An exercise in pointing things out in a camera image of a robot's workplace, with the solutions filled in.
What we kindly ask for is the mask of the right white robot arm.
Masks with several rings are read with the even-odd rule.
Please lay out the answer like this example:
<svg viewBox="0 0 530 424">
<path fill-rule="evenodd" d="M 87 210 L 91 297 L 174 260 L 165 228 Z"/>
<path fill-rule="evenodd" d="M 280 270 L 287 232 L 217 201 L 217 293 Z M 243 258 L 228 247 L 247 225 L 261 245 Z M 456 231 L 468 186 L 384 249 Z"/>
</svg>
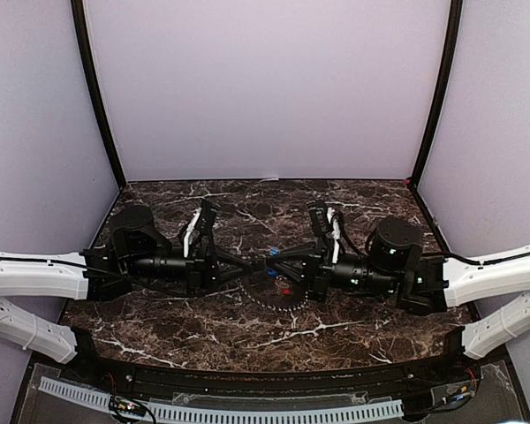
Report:
<svg viewBox="0 0 530 424">
<path fill-rule="evenodd" d="M 442 383 L 454 382 L 498 346 L 530 330 L 530 244 L 495 255 L 465 258 L 426 254 L 421 229 L 393 216 L 383 218 L 362 254 L 347 254 L 347 238 L 337 216 L 314 225 L 317 240 L 267 259 L 267 266 L 325 300 L 330 288 L 360 297 L 396 298 L 397 308 L 428 316 L 480 299 L 512 294 L 514 300 L 447 335 L 449 351 L 433 365 Z"/>
</svg>

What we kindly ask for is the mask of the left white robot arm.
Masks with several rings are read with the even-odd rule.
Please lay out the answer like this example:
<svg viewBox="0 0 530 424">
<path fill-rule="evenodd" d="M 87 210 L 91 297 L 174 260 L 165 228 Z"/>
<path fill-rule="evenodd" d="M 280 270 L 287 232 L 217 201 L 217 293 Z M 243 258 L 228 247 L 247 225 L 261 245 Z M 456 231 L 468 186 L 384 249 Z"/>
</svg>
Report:
<svg viewBox="0 0 530 424">
<path fill-rule="evenodd" d="M 155 227 L 146 205 L 128 206 L 109 221 L 104 246 L 69 254 L 0 252 L 0 337 L 72 365 L 88 385 L 107 377 L 106 364 L 95 357 L 90 334 L 49 321 L 16 305 L 16 299 L 112 301 L 151 281 L 179 283 L 175 296 L 202 297 L 220 285 L 250 274 L 253 266 L 220 248 L 213 226 L 219 207 L 207 200 L 185 224 L 173 243 Z"/>
</svg>

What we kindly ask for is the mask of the grey crescent key organizer plate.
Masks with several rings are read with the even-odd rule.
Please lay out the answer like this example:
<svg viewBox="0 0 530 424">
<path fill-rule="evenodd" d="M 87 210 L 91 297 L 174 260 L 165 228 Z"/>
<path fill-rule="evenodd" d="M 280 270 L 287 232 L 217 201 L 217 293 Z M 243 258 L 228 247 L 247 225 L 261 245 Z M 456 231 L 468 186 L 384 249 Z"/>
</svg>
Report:
<svg viewBox="0 0 530 424">
<path fill-rule="evenodd" d="M 306 291 L 280 276 L 246 277 L 241 282 L 242 291 L 254 303 L 274 312 L 289 313 L 307 305 Z M 282 289 L 289 289 L 290 295 L 283 295 Z"/>
</svg>

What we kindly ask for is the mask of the blue key tag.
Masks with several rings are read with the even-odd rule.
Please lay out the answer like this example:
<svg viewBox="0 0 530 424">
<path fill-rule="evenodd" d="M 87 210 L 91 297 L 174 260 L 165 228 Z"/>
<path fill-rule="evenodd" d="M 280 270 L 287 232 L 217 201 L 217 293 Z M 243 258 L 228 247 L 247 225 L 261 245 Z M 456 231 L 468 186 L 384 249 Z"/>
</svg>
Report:
<svg viewBox="0 0 530 424">
<path fill-rule="evenodd" d="M 273 259 L 277 257 L 279 254 L 280 254 L 280 251 L 277 247 L 271 247 L 269 249 L 268 256 L 266 257 L 266 260 L 265 260 L 266 272 L 268 276 L 276 277 L 278 275 L 277 270 L 273 267 L 273 265 L 275 264 Z"/>
</svg>

